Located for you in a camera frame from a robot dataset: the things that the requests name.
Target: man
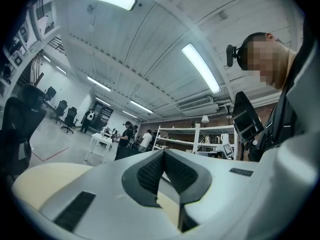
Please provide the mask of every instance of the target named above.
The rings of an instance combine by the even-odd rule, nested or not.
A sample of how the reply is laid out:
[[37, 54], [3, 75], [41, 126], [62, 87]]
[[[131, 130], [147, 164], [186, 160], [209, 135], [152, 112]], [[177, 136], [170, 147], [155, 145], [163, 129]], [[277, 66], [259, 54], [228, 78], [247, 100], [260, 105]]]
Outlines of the man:
[[127, 147], [129, 140], [132, 138], [134, 132], [133, 132], [133, 126], [130, 121], [125, 122], [125, 128], [126, 130], [123, 132], [122, 136], [120, 137], [118, 149], [120, 147]]
[[82, 127], [80, 132], [84, 130], [84, 133], [87, 133], [87, 130], [90, 126], [91, 121], [95, 118], [95, 109], [89, 109], [85, 114], [84, 114], [84, 119], [82, 123]]
[[257, 32], [243, 41], [237, 62], [243, 70], [258, 72], [261, 82], [282, 91], [296, 55], [273, 34]]
[[147, 150], [147, 147], [149, 146], [150, 141], [152, 140], [151, 130], [147, 130], [146, 133], [142, 137], [142, 142], [139, 147], [139, 151], [144, 153]]

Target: brick wall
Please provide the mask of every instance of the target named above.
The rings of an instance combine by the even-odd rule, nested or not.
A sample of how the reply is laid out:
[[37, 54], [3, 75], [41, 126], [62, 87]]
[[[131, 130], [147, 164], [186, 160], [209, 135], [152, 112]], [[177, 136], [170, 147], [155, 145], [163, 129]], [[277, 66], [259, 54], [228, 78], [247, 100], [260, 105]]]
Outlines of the brick wall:
[[[256, 113], [258, 114], [261, 122], [263, 125], [266, 124], [269, 115], [274, 108], [275, 104], [270, 104], [266, 106], [261, 106], [256, 108]], [[229, 125], [229, 120], [226, 118], [227, 114], [221, 114], [217, 116], [210, 116], [209, 117], [209, 123], [206, 124], [207, 127], [215, 127], [215, 126], [227, 126]], [[158, 131], [159, 126], [161, 128], [191, 128], [192, 121], [194, 121], [197, 124], [200, 124], [200, 127], [204, 127], [204, 124], [201, 122], [201, 117], [199, 118], [193, 118], [193, 119], [185, 119], [185, 120], [177, 120], [177, 121], [166, 121], [166, 122], [157, 122], [157, 123], [143, 123], [141, 124], [140, 128], [138, 129], [138, 135], [143, 136], [144, 133], [147, 132], [147, 130], [151, 130], [152, 132]], [[160, 132], [161, 136], [165, 136], [167, 133], [165, 131]], [[194, 141], [194, 135], [189, 135], [189, 134], [170, 134], [169, 135], [172, 138], [175, 138], [177, 140], [181, 141]], [[233, 142], [233, 134], [230, 135], [230, 142]], [[164, 145], [165, 141], [163, 140], [158, 140], [157, 143], [160, 145]], [[172, 143], [172, 142], [167, 142], [167, 146], [169, 146], [172, 149], [178, 149], [178, 150], [192, 150], [192, 146], [187, 146], [183, 144], [178, 144], [178, 143]], [[238, 159], [240, 159], [240, 145], [238, 148]], [[244, 160], [248, 160], [248, 154], [244, 154]]]

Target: white shelving unit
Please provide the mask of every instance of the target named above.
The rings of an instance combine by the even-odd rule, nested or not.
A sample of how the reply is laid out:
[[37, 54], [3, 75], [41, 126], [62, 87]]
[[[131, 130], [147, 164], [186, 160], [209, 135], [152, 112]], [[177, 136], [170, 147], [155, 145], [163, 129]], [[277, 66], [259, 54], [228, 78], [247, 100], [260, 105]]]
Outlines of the white shelving unit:
[[[166, 137], [159, 137], [160, 131], [165, 131], [168, 135], [169, 134], [181, 134], [181, 135], [194, 135], [194, 141], [183, 141], [178, 139], [170, 139]], [[230, 146], [233, 148], [234, 157], [233, 159], [236, 160], [238, 158], [238, 134], [233, 125], [226, 125], [226, 126], [215, 126], [215, 127], [200, 127], [199, 123], [195, 124], [195, 128], [161, 128], [159, 126], [158, 132], [156, 134], [155, 142], [153, 144], [153, 149], [161, 150], [163, 148], [156, 146], [158, 140], [172, 142], [172, 143], [179, 143], [183, 145], [192, 146], [192, 153], [194, 154], [200, 147], [220, 147], [222, 144], [215, 144], [215, 143], [203, 143], [199, 142], [200, 136], [212, 135], [212, 134], [229, 134], [234, 135], [234, 143], [230, 143]]]

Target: air conditioning unit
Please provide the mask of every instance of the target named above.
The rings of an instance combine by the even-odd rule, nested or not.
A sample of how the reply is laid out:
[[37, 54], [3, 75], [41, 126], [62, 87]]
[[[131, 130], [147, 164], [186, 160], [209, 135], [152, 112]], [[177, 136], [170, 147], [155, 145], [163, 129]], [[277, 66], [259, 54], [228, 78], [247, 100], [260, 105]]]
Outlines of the air conditioning unit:
[[210, 96], [193, 99], [179, 104], [178, 109], [188, 117], [217, 113], [219, 105]]

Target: white t-shirt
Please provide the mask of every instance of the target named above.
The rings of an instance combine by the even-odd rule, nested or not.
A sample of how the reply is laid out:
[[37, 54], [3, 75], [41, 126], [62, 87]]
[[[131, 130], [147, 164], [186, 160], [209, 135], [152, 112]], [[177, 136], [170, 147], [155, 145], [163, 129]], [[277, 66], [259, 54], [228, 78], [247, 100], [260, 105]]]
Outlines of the white t-shirt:
[[152, 140], [152, 135], [148, 132], [145, 133], [143, 135], [143, 141], [141, 142], [140, 146], [147, 148], [151, 140]]

